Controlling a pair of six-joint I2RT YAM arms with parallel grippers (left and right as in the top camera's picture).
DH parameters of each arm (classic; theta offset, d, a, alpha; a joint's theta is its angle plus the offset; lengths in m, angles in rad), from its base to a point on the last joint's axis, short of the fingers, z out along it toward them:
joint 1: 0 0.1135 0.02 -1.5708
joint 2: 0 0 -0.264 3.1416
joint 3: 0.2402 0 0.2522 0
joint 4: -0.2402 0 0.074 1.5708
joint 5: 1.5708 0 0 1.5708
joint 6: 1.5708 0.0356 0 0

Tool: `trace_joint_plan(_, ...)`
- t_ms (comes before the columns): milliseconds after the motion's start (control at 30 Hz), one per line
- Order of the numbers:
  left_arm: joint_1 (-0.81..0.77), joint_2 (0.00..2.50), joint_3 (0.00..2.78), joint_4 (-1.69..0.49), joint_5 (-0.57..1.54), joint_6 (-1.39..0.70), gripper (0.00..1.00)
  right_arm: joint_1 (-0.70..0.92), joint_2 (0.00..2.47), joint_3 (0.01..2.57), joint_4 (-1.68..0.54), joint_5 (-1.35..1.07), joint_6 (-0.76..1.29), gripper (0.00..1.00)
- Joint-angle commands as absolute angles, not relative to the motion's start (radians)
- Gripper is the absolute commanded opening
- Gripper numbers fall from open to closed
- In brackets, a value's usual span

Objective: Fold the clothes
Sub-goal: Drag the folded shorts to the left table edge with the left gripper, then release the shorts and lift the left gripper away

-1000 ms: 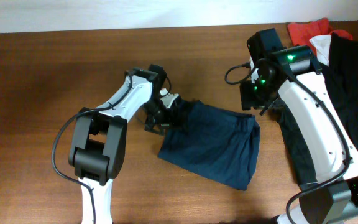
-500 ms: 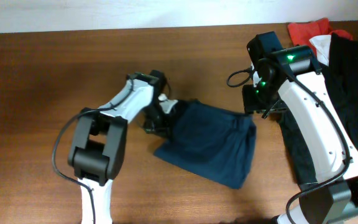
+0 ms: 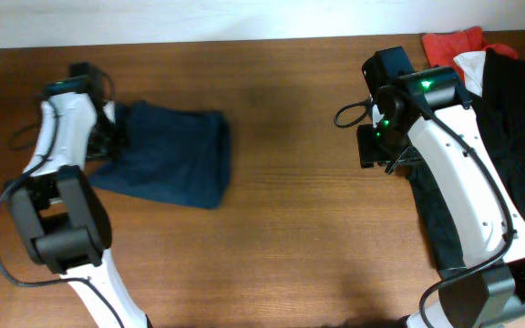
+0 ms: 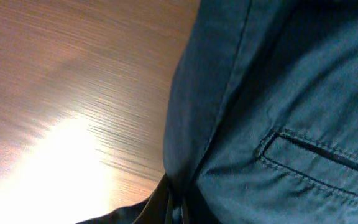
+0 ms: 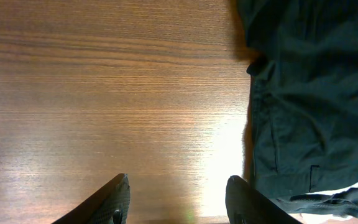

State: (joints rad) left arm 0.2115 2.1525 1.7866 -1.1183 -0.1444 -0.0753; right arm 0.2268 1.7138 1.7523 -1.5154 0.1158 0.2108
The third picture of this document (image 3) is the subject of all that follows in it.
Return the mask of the dark blue shorts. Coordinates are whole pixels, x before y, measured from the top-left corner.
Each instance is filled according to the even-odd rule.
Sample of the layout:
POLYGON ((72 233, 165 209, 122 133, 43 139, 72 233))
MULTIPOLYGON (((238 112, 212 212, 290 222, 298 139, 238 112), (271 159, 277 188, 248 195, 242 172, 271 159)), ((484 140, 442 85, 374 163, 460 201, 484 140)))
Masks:
POLYGON ((141 101, 116 107, 129 145, 89 176, 100 189, 202 209, 221 206, 232 174, 230 124, 220 111, 141 101))

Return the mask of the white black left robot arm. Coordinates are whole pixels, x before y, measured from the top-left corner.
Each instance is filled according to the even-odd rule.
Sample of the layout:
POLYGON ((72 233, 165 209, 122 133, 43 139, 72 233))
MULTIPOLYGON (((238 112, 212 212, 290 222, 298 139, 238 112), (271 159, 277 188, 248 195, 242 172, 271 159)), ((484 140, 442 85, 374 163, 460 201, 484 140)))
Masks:
POLYGON ((114 104, 104 75, 81 74, 47 85, 28 165, 3 198, 31 260, 68 284, 99 327, 149 327, 116 268, 108 214, 84 167, 91 135, 113 132, 114 104))

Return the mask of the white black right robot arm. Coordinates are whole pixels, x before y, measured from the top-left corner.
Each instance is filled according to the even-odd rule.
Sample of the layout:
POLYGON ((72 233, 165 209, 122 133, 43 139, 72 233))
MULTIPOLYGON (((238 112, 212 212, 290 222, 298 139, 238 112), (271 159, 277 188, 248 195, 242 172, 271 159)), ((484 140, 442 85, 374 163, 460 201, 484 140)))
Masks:
POLYGON ((364 66, 371 137, 392 172, 410 149, 430 169, 458 231, 465 269, 425 290, 405 327, 502 327, 525 317, 525 221, 480 137, 451 67, 364 66))

